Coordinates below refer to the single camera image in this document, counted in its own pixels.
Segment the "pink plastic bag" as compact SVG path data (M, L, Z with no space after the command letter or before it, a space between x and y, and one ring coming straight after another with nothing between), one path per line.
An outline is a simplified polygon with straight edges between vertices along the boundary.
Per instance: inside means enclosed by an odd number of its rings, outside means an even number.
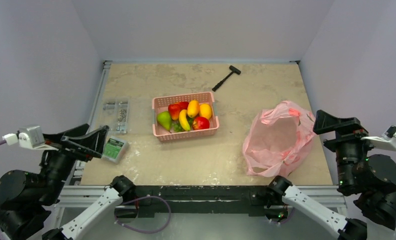
M242 145L247 175L287 177L313 147L315 116L292 101L263 109L254 118Z

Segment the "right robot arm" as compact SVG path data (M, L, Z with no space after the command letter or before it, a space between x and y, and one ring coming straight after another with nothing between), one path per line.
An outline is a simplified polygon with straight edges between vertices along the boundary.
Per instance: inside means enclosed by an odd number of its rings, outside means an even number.
M337 190L346 197L358 195L354 204L365 221L330 210L279 175L267 187L267 206L291 206L338 240L395 240L396 162L388 155L368 152L396 152L396 125L381 136L370 136L357 118L339 118L318 110L313 132L335 133L323 146L336 154Z

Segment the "orange yellow fake fruit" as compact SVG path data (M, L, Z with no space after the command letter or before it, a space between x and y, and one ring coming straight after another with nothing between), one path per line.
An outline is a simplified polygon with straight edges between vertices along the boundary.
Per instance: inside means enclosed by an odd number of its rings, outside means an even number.
M200 112L200 103L198 100L192 100L187 107L187 116L189 118L196 117Z

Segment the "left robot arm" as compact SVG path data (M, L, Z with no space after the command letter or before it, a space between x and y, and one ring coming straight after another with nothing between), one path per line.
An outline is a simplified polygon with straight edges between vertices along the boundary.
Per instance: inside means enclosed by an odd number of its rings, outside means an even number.
M8 145L42 151L40 172L10 170L0 178L0 230L11 240L27 240L44 228L57 204L66 180L77 161L101 158L108 126L94 131L85 123L55 134L45 134L38 125L7 134ZM136 187L127 177L115 177L104 193L75 219L42 234L44 240L80 240L107 211L138 201Z

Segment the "yellow fake banana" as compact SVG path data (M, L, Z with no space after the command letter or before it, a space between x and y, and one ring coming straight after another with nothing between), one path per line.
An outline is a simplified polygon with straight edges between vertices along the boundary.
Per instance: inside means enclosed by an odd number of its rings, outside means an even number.
M179 113L178 121L180 123L180 126L182 129L186 132L189 132L191 130L191 126L188 122L188 115L187 115L187 110L182 109Z

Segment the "red fake apple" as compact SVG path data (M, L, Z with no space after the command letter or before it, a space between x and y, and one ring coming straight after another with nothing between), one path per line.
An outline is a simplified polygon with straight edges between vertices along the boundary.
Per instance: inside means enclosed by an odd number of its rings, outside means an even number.
M210 128L210 121L203 117L203 116L198 116L196 117L193 122L192 122L192 128L193 130L205 130Z

